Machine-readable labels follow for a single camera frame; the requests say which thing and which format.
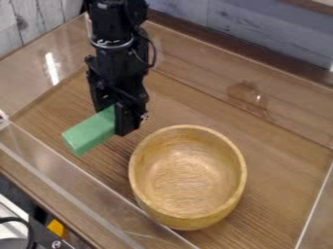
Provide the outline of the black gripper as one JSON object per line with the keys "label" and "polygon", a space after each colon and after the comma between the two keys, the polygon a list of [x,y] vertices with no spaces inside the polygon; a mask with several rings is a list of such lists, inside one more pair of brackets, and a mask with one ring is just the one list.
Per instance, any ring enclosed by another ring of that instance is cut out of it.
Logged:
{"label": "black gripper", "polygon": [[116,135],[136,130],[146,114],[148,93],[143,79],[148,73],[148,46],[134,45],[124,49],[95,48],[87,64],[87,82],[96,112],[115,104]]}

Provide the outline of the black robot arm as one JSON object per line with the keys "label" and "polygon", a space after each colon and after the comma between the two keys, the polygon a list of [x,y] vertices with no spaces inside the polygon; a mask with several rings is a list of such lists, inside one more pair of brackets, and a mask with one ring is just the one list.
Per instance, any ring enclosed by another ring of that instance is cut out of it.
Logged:
{"label": "black robot arm", "polygon": [[150,95],[144,78],[156,63],[156,48],[146,29],[146,0],[84,0],[90,44],[84,58],[95,110],[115,110],[115,134],[127,135],[147,117]]}

